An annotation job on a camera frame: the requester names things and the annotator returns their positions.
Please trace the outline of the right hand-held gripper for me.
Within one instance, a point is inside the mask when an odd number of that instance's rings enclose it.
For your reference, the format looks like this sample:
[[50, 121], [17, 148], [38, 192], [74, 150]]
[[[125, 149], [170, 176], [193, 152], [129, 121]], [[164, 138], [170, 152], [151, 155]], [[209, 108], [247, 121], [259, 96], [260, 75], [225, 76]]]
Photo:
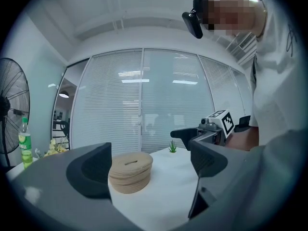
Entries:
[[[202, 118], [198, 128], [216, 132], [217, 138], [214, 144], [225, 146], [227, 138], [234, 130], [234, 122], [229, 110], [219, 110]], [[190, 150], [189, 141], [198, 135], [197, 128], [178, 129], [170, 132], [172, 138], [181, 139], [185, 148]]]

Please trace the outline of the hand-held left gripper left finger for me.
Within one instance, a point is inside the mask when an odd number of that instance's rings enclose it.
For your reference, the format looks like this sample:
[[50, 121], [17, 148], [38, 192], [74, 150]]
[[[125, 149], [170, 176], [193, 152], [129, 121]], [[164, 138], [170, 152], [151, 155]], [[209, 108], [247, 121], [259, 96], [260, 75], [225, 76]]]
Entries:
[[87, 146], [86, 150], [74, 150], [55, 157], [59, 176], [56, 177], [54, 192], [60, 196], [77, 196], [103, 201], [112, 205], [108, 187], [111, 169], [112, 144]]

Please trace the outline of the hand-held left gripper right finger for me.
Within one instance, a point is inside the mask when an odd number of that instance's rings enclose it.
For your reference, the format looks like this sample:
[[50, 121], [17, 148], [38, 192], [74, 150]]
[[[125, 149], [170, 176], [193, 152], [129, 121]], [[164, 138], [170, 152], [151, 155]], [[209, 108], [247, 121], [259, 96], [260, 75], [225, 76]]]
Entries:
[[191, 163], [198, 182], [188, 218], [249, 219], [263, 149], [258, 146], [248, 152], [191, 141]]

